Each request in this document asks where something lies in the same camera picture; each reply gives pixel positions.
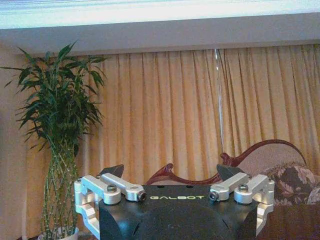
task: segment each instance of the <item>carved wooden trim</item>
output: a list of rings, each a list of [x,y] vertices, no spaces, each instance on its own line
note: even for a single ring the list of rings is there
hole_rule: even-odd
[[[280,139],[270,139],[270,140],[264,140],[261,142],[258,142],[251,147],[249,147],[246,151],[244,151],[242,154],[240,154],[237,157],[231,157],[227,153],[223,152],[220,157],[223,159],[223,165],[231,166],[231,167],[237,167],[249,154],[251,154],[254,150],[268,145],[268,144],[285,144],[293,149],[295,149],[302,157],[304,163],[306,163],[306,160],[300,150],[294,146],[292,143],[285,141],[285,140],[280,140]],[[187,180],[181,177],[178,177],[172,172],[174,165],[172,163],[168,163],[164,167],[162,167],[160,170],[158,170],[145,184],[150,185],[155,182],[159,181],[165,181],[165,180],[170,180],[170,181],[176,181],[179,183],[183,184],[188,184],[188,185],[205,185],[205,184],[213,184],[221,180],[219,174],[217,173],[211,178],[205,179],[205,180],[200,180],[200,181],[191,181]]]
[[[221,153],[220,157],[223,159],[224,165],[228,165],[231,167],[237,167],[254,150],[256,150],[262,146],[268,145],[268,144],[285,144],[285,145],[292,147],[301,155],[304,163],[307,164],[304,156],[302,155],[300,150],[295,145],[293,145],[292,143],[290,143],[288,141],[280,140],[280,139],[269,139],[269,140],[260,141],[256,144],[252,145],[246,151],[244,151],[242,154],[240,154],[239,156],[236,156],[236,157],[229,156],[225,152]]]
[[[164,167],[162,167],[159,171],[157,171],[150,179],[145,183],[146,185],[151,185],[155,182],[170,180],[176,181],[179,183],[187,184],[187,185],[205,185],[205,184],[213,184],[221,180],[219,174],[215,174],[213,177],[200,180],[200,181],[192,181],[187,180],[181,177],[178,177],[172,172],[174,165],[172,163],[168,163]]]

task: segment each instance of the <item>potted plant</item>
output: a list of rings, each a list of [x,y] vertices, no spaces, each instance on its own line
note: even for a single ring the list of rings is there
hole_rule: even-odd
[[[51,149],[41,223],[46,240],[63,239],[76,231],[73,182],[78,172],[75,157],[80,137],[88,133],[89,125],[101,124],[102,117],[91,97],[104,85],[103,78],[106,77],[94,65],[106,58],[68,56],[73,46],[65,46],[57,57],[49,52],[45,57],[32,57],[20,49],[27,65],[23,68],[2,67],[20,71],[18,93],[30,93],[18,120],[20,127],[31,123],[25,134],[26,141],[37,135],[41,144],[39,151],[46,145]],[[92,77],[95,86],[86,83],[86,76]]]

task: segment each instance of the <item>bolt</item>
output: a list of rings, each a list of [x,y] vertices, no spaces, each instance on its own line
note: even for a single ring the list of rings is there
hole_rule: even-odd
[[[139,200],[140,202],[143,202],[144,200],[146,200],[146,198],[147,198],[147,194],[146,194],[145,192],[140,192],[140,193],[138,194],[138,200]]]
[[[248,187],[247,184],[240,184],[238,186],[238,189],[239,189],[240,192],[246,193],[246,192],[248,192],[249,187]]]
[[[216,191],[210,192],[209,193],[209,199],[212,201],[217,201],[219,198],[219,194]]]
[[[114,184],[110,184],[106,187],[108,193],[115,193],[117,191],[117,186]]]

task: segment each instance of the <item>wooden table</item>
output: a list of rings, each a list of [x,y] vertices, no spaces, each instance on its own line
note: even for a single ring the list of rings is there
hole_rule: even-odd
[[[320,240],[320,204],[275,206],[257,240]]]

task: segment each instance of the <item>silver metal bracket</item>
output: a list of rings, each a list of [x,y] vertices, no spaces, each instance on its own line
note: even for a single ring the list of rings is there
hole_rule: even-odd
[[[146,199],[145,190],[141,185],[132,184],[110,173],[98,178],[86,175],[74,182],[75,211],[82,215],[84,225],[98,240],[99,220],[90,203],[103,200],[107,205],[115,205],[121,201],[121,193],[128,201],[140,202]]]
[[[257,201],[256,235],[264,228],[267,215],[274,211],[275,182],[265,175],[257,175],[252,179],[245,173],[237,173],[226,181],[210,187],[209,198],[213,201],[225,201],[234,191],[234,200],[238,204],[250,204]]]
[[[210,187],[209,198],[213,201],[225,201],[229,199],[229,194],[232,193],[239,184],[245,184],[249,180],[249,176],[239,172],[229,179],[215,183]]]

